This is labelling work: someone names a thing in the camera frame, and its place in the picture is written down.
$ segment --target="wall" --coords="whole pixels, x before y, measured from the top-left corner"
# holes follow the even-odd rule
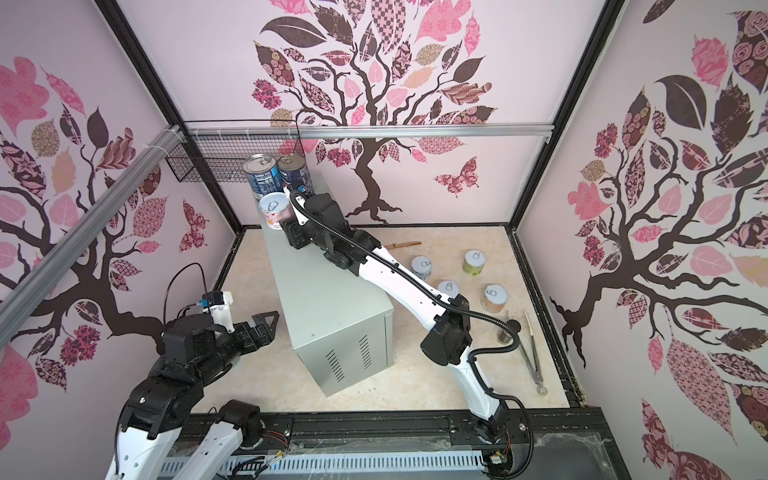
[[[633,478],[765,477],[767,35],[631,2],[521,226]]]
[[[602,3],[121,2],[186,120],[341,126],[548,123]],[[539,140],[382,139],[359,141],[356,154],[355,139],[342,139],[305,150],[345,213],[357,212],[353,223],[500,222]],[[318,164],[337,147],[335,167]],[[383,147],[398,160],[382,159]],[[472,158],[474,174],[462,176]],[[463,191],[456,196],[449,185]],[[256,223],[248,187],[225,191],[248,209],[242,220]]]
[[[0,12],[2,298],[165,122],[92,2]],[[170,278],[198,261],[211,286],[232,240],[202,184],[163,162],[0,352],[4,477],[103,477],[121,407],[157,358]],[[171,318],[202,290],[184,272]]]

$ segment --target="blue can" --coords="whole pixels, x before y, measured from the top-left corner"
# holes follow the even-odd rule
[[[286,185],[299,184],[299,192],[307,195],[315,193],[312,188],[310,169],[306,166],[306,158],[301,154],[290,154],[280,158],[277,169],[283,176]]]
[[[265,154],[253,155],[243,162],[243,171],[257,204],[264,195],[283,191],[283,178],[277,171],[277,161],[274,157]]]

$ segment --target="butterfly decal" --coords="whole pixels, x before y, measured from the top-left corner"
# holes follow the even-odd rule
[[[187,218],[187,223],[190,224],[190,229],[181,237],[181,243],[179,243],[180,252],[189,250],[192,247],[200,248],[203,245],[207,245],[201,230],[205,228],[207,222],[210,222],[210,220],[205,220],[203,214],[196,214],[194,208],[186,200],[183,200],[183,202],[184,216]]]
[[[448,187],[448,191],[458,198],[458,192],[466,187],[479,187],[478,176],[475,170],[478,169],[477,157],[472,157],[462,167],[462,172],[456,175],[438,175],[435,177],[437,183]]]

